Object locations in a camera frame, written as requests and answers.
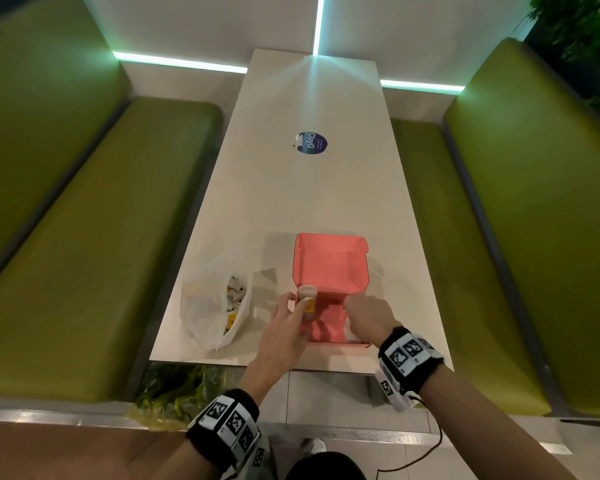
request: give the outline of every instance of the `green bench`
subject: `green bench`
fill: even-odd
[[[0,17],[0,397],[127,384],[222,135],[214,105],[136,97],[89,155],[130,92],[81,0]]]
[[[568,405],[600,415],[600,119],[513,39],[445,115]],[[439,126],[393,121],[456,371],[550,411]]]

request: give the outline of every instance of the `red box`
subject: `red box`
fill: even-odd
[[[347,343],[344,336],[347,313],[342,304],[346,296],[367,289],[368,251],[366,240],[359,236],[301,232],[296,237],[294,282],[297,287],[318,288],[316,320],[302,325],[311,334],[312,342]]]

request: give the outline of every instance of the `black wristband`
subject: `black wristband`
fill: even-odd
[[[242,389],[231,389],[223,395],[234,399],[237,403],[241,404],[250,414],[253,421],[257,421],[260,416],[260,410],[247,392]],[[231,448],[220,439],[215,431],[204,428],[200,426],[199,423],[194,422],[187,430],[185,436],[198,453],[206,460],[213,463],[220,470],[220,473],[224,473],[231,466],[235,467],[235,457]]]
[[[419,364],[407,376],[403,375],[391,360],[387,360],[384,353],[398,339],[405,336],[407,333],[410,333],[407,328],[403,326],[395,327],[392,330],[391,335],[389,335],[389,337],[380,346],[378,358],[384,363],[389,372],[391,372],[391,375],[394,377],[394,379],[398,380],[400,383],[400,394],[405,394],[407,391],[414,391],[416,394],[419,394],[424,383],[427,381],[427,379],[429,379],[438,366],[444,362],[444,359],[430,357],[426,361]]]

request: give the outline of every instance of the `wrist-mounted device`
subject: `wrist-mounted device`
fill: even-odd
[[[442,354],[405,327],[393,329],[378,352],[376,379],[396,411],[415,405],[409,392],[419,393],[424,382],[444,362]]]
[[[256,426],[259,415],[250,395],[231,389],[196,416],[186,437],[220,472],[233,467],[240,473],[261,436]]]

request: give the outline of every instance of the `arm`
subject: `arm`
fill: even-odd
[[[271,322],[260,339],[256,358],[247,366],[238,384],[258,407],[274,384],[293,368],[306,347],[308,337],[300,335],[300,324],[307,302],[302,300],[291,313],[288,302],[295,298],[293,293],[278,298],[278,304],[271,311]],[[189,441],[184,441],[152,480],[218,480],[222,473]]]
[[[344,302],[351,330],[376,347],[402,326],[385,300],[363,293]],[[575,480],[569,471],[469,382],[440,365],[419,391],[480,480]]]

